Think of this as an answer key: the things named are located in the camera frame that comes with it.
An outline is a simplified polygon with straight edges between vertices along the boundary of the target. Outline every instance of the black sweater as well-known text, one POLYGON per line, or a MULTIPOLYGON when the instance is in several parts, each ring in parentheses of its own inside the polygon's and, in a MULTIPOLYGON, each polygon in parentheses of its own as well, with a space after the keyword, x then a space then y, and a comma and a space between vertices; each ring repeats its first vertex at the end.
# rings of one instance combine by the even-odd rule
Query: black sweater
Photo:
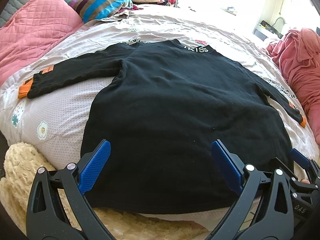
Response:
POLYGON ((93 207, 174 214, 231 205, 236 196, 211 156, 216 139, 262 171, 271 171, 274 157, 293 169, 290 138, 267 96, 302 123, 299 111, 210 46, 115 44, 36 74, 28 98, 112 75, 92 103, 81 147, 82 156, 104 138, 111 143, 110 158, 86 193, 93 207))

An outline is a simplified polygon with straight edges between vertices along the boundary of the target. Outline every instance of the bed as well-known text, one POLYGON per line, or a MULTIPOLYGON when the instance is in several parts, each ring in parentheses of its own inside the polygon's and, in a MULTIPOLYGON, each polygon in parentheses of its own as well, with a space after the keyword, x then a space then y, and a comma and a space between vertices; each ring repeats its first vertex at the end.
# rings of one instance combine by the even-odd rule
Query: bed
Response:
MULTIPOLYGON (((8 20, 14 10, 18 9, 19 4, 15 1, 9 1, 1 14, 2 21, 8 20)), ((109 19, 93 20, 82 25, 38 60, 10 75, 0 87, 0 130, 11 146, 5 161, 6 178, 0 182, 0 201, 22 232, 25 233, 28 194, 37 168, 45 166, 48 169, 61 169, 80 159, 80 147, 91 103, 97 93, 112 81, 112 78, 95 78, 33 100, 18 100, 17 94, 22 82, 50 65, 103 50, 119 42, 133 44, 178 39, 191 48, 209 44, 277 88, 303 113, 299 101, 278 68, 260 48, 262 43, 252 34, 235 30, 228 24, 227 13, 214 10, 211 15, 214 14, 215 19, 212 20, 209 15, 199 15, 181 8, 158 5, 139 7, 143 10, 125 11, 109 19)), ((317 160, 319 148, 309 125, 302 128, 277 102, 270 98, 268 102, 281 116, 292 147, 317 160)), ((306 178, 299 166, 295 166, 295 174, 299 179, 306 178)), ((77 227, 66 198, 62 199, 72 225, 77 227)), ((143 216, 113 210, 95 211, 117 239, 196 240, 205 238, 208 230, 217 225, 227 208, 191 214, 143 216), (196 224, 181 221, 193 221, 196 224)))

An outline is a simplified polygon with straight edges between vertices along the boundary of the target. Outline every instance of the wall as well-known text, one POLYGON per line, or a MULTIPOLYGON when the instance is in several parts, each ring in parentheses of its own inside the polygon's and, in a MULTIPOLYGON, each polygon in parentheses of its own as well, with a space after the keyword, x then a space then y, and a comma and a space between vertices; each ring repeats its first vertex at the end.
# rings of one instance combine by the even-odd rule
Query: wall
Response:
POLYGON ((237 14, 238 24, 244 31, 253 33, 259 17, 263 13, 266 0, 239 0, 239 11, 237 14))
POLYGON ((266 21, 267 23, 271 24, 271 20, 277 3, 278 0, 266 0, 259 19, 259 23, 261 23, 262 21, 266 21))
MULTIPOLYGON (((274 24, 280 16, 284 17, 291 28, 307 27, 315 31, 317 27, 320 27, 320 15, 309 0, 278 0, 271 18, 271 24, 274 24)), ((275 28, 281 30, 282 26, 281 20, 279 20, 275 28)))

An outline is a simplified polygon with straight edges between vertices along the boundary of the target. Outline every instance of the blue gripper pad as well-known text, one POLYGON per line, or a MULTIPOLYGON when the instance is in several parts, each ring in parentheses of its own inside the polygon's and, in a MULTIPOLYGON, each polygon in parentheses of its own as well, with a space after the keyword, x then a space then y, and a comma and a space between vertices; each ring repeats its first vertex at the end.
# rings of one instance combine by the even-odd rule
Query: blue gripper pad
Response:
POLYGON ((289 153, 292 160, 294 160, 301 168, 307 170, 310 167, 309 160, 302 155, 299 151, 296 149, 292 149, 289 153))
POLYGON ((82 195, 92 189, 110 156, 110 152, 110 143, 104 141, 80 173, 78 188, 82 195))
POLYGON ((243 190, 243 186, 242 186, 243 173, 237 168, 236 164, 232 161, 232 158, 231 158, 232 153, 230 153, 223 146, 222 143, 219 143, 218 141, 214 141, 211 144, 211 154, 219 170, 221 171, 222 176, 226 180, 226 183, 229 189, 235 192, 237 195, 240 195, 243 190))

